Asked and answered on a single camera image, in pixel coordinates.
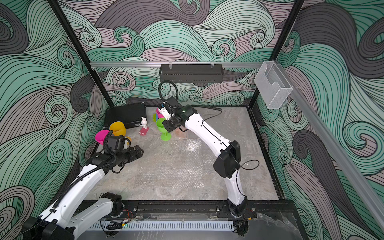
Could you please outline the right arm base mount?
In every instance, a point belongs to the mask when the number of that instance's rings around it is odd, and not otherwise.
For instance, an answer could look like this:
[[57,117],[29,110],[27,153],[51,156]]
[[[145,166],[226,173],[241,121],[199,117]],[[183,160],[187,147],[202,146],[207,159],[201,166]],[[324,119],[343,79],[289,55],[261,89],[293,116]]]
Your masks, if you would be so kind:
[[248,219],[254,218],[256,215],[256,208],[252,205],[252,201],[245,198],[239,205],[235,205],[229,200],[217,201],[216,212],[218,218],[228,219]]

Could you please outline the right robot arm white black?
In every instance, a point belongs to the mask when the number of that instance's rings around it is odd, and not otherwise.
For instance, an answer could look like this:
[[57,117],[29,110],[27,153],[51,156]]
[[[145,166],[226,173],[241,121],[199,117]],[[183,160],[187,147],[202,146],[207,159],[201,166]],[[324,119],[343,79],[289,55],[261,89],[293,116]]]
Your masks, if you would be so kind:
[[214,170],[225,180],[230,212],[236,218],[243,216],[248,198],[243,193],[239,180],[240,144],[237,141],[231,142],[220,135],[190,105],[171,107],[163,103],[160,105],[160,111],[165,117],[163,125],[169,133],[183,126],[198,136],[210,148],[216,157],[213,164]]

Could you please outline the yellow wine glass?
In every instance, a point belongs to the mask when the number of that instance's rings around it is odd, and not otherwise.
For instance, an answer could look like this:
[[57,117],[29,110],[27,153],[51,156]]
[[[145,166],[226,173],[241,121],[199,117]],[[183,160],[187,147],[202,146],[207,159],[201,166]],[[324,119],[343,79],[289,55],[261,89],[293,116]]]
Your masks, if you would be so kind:
[[114,122],[110,125],[109,130],[113,132],[114,136],[124,136],[128,138],[130,141],[132,140],[130,137],[126,136],[126,127],[123,122]]

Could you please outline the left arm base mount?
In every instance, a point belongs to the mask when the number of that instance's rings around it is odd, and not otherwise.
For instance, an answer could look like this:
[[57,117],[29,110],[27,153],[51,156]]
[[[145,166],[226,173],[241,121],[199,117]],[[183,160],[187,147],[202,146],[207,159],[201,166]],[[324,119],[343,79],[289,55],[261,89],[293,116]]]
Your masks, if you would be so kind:
[[137,209],[138,202],[127,200],[115,201],[113,202],[112,211],[103,216],[103,218],[112,220],[135,218]]

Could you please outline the pink wine glass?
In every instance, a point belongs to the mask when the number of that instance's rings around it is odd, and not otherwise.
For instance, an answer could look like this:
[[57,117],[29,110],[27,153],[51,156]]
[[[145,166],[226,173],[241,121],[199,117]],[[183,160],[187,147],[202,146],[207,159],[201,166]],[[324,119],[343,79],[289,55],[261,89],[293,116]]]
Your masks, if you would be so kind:
[[156,109],[156,115],[157,115],[157,118],[160,119],[160,118],[163,118],[164,116],[162,115],[162,112],[159,108]]

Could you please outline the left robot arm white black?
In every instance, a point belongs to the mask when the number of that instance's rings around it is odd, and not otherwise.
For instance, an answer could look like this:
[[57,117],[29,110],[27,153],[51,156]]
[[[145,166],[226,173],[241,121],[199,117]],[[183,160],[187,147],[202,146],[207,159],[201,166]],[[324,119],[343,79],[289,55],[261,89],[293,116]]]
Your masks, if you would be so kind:
[[76,210],[92,188],[113,171],[123,168],[144,154],[139,146],[129,147],[120,153],[105,151],[93,154],[77,178],[37,218],[28,218],[22,226],[24,240],[76,240],[89,227],[105,216],[119,218],[126,213],[122,197],[104,193],[90,207],[76,214]]

